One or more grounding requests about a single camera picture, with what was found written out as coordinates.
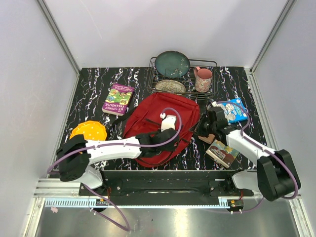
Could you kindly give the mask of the red student backpack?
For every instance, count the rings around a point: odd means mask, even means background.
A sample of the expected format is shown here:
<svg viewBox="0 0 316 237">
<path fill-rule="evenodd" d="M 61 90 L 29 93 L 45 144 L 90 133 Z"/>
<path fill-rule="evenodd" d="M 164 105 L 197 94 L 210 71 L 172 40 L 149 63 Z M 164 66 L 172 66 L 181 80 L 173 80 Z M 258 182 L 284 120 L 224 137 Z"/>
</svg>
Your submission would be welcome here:
<svg viewBox="0 0 316 237">
<path fill-rule="evenodd" d="M 180 95 L 156 92 L 145 98 L 137 107 L 116 119 L 110 127 L 110 129 L 113 129 L 117 124 L 126 121 L 123 138 L 161 131 L 162 119 L 160 114 L 164 112 L 166 115 L 176 115 L 174 111 L 165 110 L 165 108 L 175 109 L 181 117 L 182 123 L 176 121 L 175 124 L 176 129 L 181 126 L 178 134 L 178 146 L 173 152 L 162 152 L 152 158 L 137 158 L 136 161 L 143 167 L 151 168 L 163 165 L 180 154 L 189 145 L 193 135 L 190 129 L 200 119 L 199 105 L 195 101 Z"/>
</svg>

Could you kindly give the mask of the yellow paperback book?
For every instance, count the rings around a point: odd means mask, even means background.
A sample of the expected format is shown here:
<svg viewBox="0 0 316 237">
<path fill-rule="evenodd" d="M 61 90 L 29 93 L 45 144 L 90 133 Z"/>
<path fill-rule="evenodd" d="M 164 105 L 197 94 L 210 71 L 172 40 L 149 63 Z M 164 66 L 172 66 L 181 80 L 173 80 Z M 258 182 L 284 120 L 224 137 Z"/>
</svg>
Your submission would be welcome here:
<svg viewBox="0 0 316 237">
<path fill-rule="evenodd" d="M 213 143 L 206 150 L 206 153 L 225 168 L 230 168 L 232 163 L 238 156 L 239 151 L 225 146 L 222 142 L 218 140 L 214 140 Z"/>
</svg>

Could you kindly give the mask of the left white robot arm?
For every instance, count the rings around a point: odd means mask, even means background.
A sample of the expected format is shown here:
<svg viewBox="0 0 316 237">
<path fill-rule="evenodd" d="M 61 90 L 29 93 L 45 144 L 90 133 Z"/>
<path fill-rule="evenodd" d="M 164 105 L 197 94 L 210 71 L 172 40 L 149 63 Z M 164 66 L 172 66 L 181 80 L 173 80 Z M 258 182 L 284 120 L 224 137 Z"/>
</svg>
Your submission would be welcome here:
<svg viewBox="0 0 316 237">
<path fill-rule="evenodd" d="M 179 132 L 172 128 L 111 141 L 86 140 L 82 134 L 76 135 L 57 151 L 60 181 L 80 181 L 100 196 L 107 184 L 92 164 L 123 158 L 153 158 L 162 152 L 175 151 L 178 140 Z"/>
</svg>

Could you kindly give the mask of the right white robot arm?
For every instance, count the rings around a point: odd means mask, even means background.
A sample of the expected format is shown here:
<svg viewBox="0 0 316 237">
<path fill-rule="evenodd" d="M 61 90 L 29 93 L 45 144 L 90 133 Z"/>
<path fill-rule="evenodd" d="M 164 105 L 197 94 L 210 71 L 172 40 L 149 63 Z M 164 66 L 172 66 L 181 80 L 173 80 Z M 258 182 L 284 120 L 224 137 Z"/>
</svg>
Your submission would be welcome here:
<svg viewBox="0 0 316 237">
<path fill-rule="evenodd" d="M 228 195 L 235 196 L 242 189 L 260 192 L 268 201 L 294 199 L 298 195 L 301 183 L 291 154 L 264 146 L 249 137 L 243 129 L 228 123 L 222 108 L 210 108 L 196 124 L 194 133 L 201 137 L 214 135 L 216 140 L 256 165 L 256 171 L 236 171 L 227 177 L 224 190 Z"/>
</svg>

